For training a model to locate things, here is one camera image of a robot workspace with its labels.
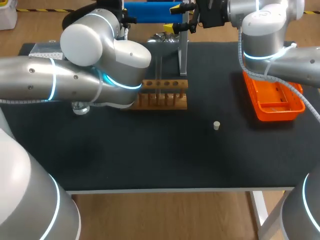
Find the black table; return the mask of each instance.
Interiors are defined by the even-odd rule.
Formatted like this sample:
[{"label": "black table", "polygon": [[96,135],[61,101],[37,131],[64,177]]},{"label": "black table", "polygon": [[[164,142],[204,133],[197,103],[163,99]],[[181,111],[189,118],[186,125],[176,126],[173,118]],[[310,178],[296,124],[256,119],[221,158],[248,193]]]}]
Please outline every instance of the black table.
[{"label": "black table", "polygon": [[[145,46],[162,54],[163,78],[178,75],[177,45]],[[67,191],[294,187],[319,161],[320,125],[307,109],[292,122],[260,122],[237,54],[234,42],[189,43],[188,110],[93,107],[76,116],[67,102],[1,108],[16,140]],[[154,69],[152,62],[147,78]],[[303,91],[320,110],[318,90]]]}]

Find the orange plastic tray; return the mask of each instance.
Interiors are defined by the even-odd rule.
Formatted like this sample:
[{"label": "orange plastic tray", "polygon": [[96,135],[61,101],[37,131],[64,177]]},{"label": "orange plastic tray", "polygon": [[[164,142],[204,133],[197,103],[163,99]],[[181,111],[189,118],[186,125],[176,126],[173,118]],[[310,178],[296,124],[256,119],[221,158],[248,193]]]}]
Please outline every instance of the orange plastic tray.
[{"label": "orange plastic tray", "polygon": [[[300,98],[281,83],[253,80],[245,72],[243,76],[260,121],[291,121],[305,111],[305,104]],[[290,84],[303,93],[300,84]]]}]

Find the floor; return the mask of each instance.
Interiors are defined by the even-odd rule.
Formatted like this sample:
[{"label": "floor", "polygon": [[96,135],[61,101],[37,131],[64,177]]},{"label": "floor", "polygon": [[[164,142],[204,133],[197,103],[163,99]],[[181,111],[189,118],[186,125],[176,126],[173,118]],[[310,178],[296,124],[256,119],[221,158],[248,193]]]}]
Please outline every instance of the floor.
[{"label": "floor", "polygon": [[[319,0],[305,0],[305,9],[320,10]],[[20,9],[77,9],[90,0],[18,0]],[[59,12],[20,12],[14,30],[0,31],[0,56],[15,56],[25,42],[58,40]],[[320,46],[320,15],[304,15],[292,22],[287,40],[300,47]],[[133,25],[129,39],[143,42],[160,24]],[[194,42],[237,40],[230,24],[202,29],[190,35]],[[267,209],[276,205],[281,191],[265,191]],[[82,217],[80,240],[256,240],[257,228],[246,192],[203,193],[130,193],[79,195],[77,204]],[[278,233],[274,240],[282,239]]]}]

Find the white cable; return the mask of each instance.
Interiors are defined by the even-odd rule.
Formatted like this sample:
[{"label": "white cable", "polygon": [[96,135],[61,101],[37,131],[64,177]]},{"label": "white cable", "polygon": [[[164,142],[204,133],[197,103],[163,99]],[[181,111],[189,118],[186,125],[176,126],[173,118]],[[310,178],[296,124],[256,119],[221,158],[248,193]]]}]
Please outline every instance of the white cable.
[{"label": "white cable", "polygon": [[259,81],[261,81],[261,80],[265,81],[267,79],[270,82],[278,82],[278,83],[285,85],[287,88],[289,88],[292,92],[294,92],[303,101],[303,103],[306,105],[306,107],[311,111],[311,113],[315,116],[317,121],[320,123],[319,113],[315,110],[315,108],[311,105],[311,103],[290,83],[288,83],[278,77],[275,77],[275,76],[267,75],[265,77],[265,75],[249,71],[245,67],[243,59],[242,59],[242,36],[241,36],[241,28],[240,27],[238,29],[238,58],[239,58],[239,63],[240,63],[242,70],[245,73],[247,73],[252,79],[259,80]]},{"label": "white cable", "polygon": [[0,99],[0,104],[40,104],[40,103],[48,103],[54,102],[49,100],[7,100]]},{"label": "white cable", "polygon": [[129,28],[124,29],[124,40],[128,40]]}]

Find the small white cap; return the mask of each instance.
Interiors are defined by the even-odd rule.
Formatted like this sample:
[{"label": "small white cap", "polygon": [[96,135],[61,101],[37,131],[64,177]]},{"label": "small white cap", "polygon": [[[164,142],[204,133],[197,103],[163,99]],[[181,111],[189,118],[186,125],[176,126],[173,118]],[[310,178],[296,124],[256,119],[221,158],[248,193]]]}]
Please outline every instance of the small white cap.
[{"label": "small white cap", "polygon": [[214,130],[218,130],[219,127],[220,127],[220,122],[219,122],[219,121],[215,121],[215,122],[213,123],[213,128],[214,128]]},{"label": "small white cap", "polygon": [[82,67],[97,63],[103,52],[99,35],[82,24],[68,26],[61,35],[60,46],[70,62]]}]

